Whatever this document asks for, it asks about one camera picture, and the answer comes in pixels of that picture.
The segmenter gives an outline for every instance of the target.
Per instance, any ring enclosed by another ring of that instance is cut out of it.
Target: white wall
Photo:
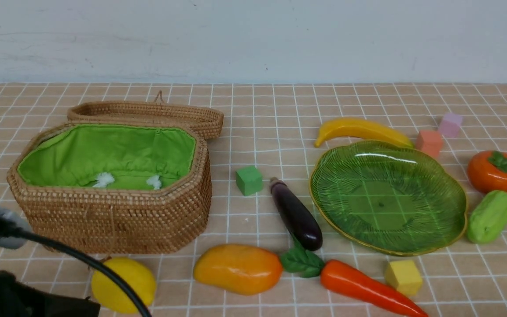
[[[507,0],[0,0],[1,81],[507,82]]]

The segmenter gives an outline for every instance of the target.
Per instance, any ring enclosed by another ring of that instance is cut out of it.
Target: black device
[[[100,271],[127,294],[143,317],[151,317],[150,311],[132,287],[114,271],[68,245],[32,233],[27,221],[0,207],[0,247],[18,249],[27,240],[63,252]],[[17,282],[12,273],[0,271],[0,317],[97,317],[100,308],[101,305],[88,299],[51,295],[36,290]]]

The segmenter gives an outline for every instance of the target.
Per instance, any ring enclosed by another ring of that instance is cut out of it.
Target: green glass plate
[[[348,239],[413,256],[451,245],[467,228],[467,195],[430,156],[363,140],[328,150],[310,175],[310,196]]]

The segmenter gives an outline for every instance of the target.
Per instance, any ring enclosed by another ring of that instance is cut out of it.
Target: plastic vegetable
[[[316,219],[281,180],[273,177],[269,184],[273,201],[289,233],[310,251],[322,247],[322,230]]]
[[[492,191],[469,218],[467,237],[473,243],[490,243],[507,225],[507,192]]]
[[[298,243],[281,255],[280,259],[287,272],[301,273],[305,278],[320,275],[322,286],[334,293],[371,303],[399,315],[428,317],[418,305],[394,288],[338,260],[324,263],[316,254],[303,249]]]
[[[473,156],[467,169],[469,181],[481,193],[507,192],[507,153],[483,151]]]
[[[255,295],[274,287],[283,273],[278,255],[241,244],[222,244],[206,251],[193,269],[200,283],[240,295]]]

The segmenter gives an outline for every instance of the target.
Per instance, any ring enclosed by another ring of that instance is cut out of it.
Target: green cube
[[[236,170],[236,185],[244,196],[250,196],[263,189],[263,175],[255,166]]]

